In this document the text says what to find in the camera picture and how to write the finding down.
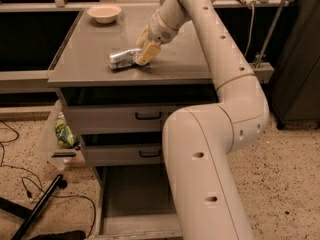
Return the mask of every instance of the open drawer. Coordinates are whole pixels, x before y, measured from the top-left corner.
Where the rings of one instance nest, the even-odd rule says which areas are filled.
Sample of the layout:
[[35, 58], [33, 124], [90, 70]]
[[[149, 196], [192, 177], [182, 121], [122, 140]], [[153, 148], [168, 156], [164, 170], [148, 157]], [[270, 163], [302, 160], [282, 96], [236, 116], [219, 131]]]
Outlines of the open drawer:
[[165, 166], [104, 167], [95, 239], [182, 239]]

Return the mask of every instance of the drawer front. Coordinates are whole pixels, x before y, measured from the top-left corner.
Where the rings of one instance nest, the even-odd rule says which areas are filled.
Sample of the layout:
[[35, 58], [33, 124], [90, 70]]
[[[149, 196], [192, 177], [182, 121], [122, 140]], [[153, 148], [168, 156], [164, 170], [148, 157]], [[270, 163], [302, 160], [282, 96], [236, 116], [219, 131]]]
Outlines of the drawer front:
[[139, 147], [85, 147], [88, 166], [159, 164], [163, 162], [161, 144]]
[[77, 134], [161, 131], [176, 107], [66, 108], [64, 115]]

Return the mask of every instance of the white cable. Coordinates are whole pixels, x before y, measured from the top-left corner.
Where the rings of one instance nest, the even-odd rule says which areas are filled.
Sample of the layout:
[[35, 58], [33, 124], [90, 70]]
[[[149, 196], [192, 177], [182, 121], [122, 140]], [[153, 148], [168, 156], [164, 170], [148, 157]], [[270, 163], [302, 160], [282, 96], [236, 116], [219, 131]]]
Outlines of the white cable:
[[249, 47], [250, 47], [250, 44], [251, 44], [251, 38], [252, 38], [252, 28], [253, 28], [253, 21], [254, 21], [254, 4], [252, 3], [251, 4], [251, 9], [252, 9], [252, 13], [251, 13], [251, 23], [250, 23], [250, 30], [249, 30], [249, 38], [248, 38], [248, 44], [247, 44], [247, 49], [244, 53], [244, 57], [247, 56], [247, 53], [249, 51]]

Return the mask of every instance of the floor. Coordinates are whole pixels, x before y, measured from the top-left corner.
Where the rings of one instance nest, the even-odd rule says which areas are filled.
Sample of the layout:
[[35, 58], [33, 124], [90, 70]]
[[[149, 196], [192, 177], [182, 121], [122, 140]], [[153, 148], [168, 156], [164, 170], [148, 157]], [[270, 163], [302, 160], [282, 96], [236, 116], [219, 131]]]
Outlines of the floor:
[[[57, 190], [55, 195], [86, 196], [97, 201], [98, 183], [90, 168], [67, 168], [61, 172], [41, 156], [38, 147], [46, 113], [33, 115], [28, 114], [28, 120], [13, 117], [5, 121], [20, 136], [14, 142], [4, 144], [3, 164], [31, 170], [39, 176], [43, 189], [57, 174], [63, 173], [68, 186]], [[267, 130], [258, 141], [228, 156], [256, 240], [318, 240], [320, 131], [312, 123], [290, 125], [282, 131], [277, 130], [276, 125], [271, 116]], [[0, 123], [0, 141], [14, 136]], [[34, 203], [30, 203], [26, 195], [22, 177], [37, 182], [26, 171], [0, 167], [0, 196], [32, 208]], [[35, 185], [28, 180], [25, 184], [36, 196]], [[89, 234], [92, 221], [93, 207], [87, 199], [52, 198], [25, 239], [72, 230]], [[21, 219], [0, 210], [0, 239], [10, 239], [21, 223]]]

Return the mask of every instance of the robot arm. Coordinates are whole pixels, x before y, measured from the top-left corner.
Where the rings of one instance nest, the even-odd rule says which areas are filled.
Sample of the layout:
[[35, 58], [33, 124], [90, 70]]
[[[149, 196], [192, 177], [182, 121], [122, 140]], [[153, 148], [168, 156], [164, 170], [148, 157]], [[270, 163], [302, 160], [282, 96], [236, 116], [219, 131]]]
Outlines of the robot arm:
[[193, 21], [219, 103], [174, 112], [163, 129], [163, 154], [184, 240], [253, 240], [227, 154], [256, 140], [269, 109], [251, 67], [216, 14], [213, 0], [169, 0], [138, 39], [144, 65]]

